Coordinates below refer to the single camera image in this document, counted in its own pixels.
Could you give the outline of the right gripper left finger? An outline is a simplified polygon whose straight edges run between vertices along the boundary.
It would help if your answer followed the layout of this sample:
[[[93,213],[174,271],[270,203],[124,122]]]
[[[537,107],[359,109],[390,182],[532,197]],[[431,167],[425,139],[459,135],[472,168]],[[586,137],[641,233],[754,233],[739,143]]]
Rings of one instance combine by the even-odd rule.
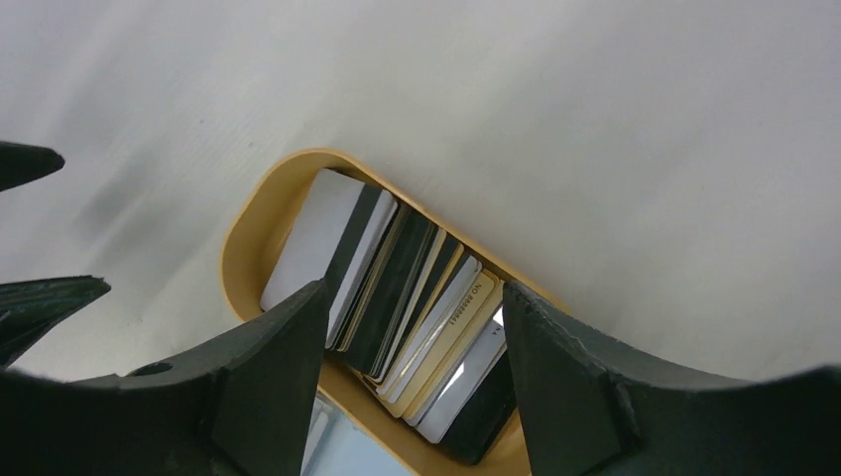
[[[314,281],[127,375],[59,382],[1,366],[5,475],[297,475],[328,320]]]

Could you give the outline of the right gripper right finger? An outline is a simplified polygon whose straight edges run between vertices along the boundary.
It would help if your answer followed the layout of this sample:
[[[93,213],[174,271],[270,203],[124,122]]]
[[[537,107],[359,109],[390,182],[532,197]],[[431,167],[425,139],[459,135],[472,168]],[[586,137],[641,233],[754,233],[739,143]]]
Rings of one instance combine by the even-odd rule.
[[[536,475],[836,475],[840,368],[750,382],[684,367],[504,287]]]

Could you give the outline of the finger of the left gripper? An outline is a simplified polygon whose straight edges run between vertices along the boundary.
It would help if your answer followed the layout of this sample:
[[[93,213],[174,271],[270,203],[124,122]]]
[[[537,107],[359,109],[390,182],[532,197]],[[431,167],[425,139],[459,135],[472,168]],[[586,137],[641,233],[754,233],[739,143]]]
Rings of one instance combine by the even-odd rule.
[[[1,142],[1,190],[44,178],[63,168],[64,158],[53,149]]]
[[[10,366],[52,328],[110,291],[93,276],[2,284],[1,366]]]

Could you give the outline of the wooden card tray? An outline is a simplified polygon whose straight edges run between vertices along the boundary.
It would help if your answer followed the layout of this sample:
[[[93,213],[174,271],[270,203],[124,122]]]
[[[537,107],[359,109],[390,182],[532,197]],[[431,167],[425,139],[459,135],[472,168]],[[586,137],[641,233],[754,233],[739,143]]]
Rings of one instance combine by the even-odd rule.
[[[411,472],[355,425],[337,405],[317,393],[300,474],[406,476]]]

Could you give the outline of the tan oval card holder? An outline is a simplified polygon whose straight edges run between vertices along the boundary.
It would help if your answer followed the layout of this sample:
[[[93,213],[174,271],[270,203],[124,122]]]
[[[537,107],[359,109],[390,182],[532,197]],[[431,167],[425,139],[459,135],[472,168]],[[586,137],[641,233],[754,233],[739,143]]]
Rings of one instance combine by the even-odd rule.
[[[250,320],[261,313],[260,297],[265,284],[312,180],[324,168],[382,186],[460,240],[497,277],[521,281],[555,306],[566,308],[534,280],[486,250],[482,242],[439,218],[357,159],[337,150],[308,149],[286,156],[266,172],[224,241],[221,286],[230,308],[241,320]],[[511,416],[482,461],[469,466],[447,456],[407,424],[390,416],[361,380],[332,357],[322,364],[318,388],[352,423],[415,475],[528,475],[531,472],[518,414]]]

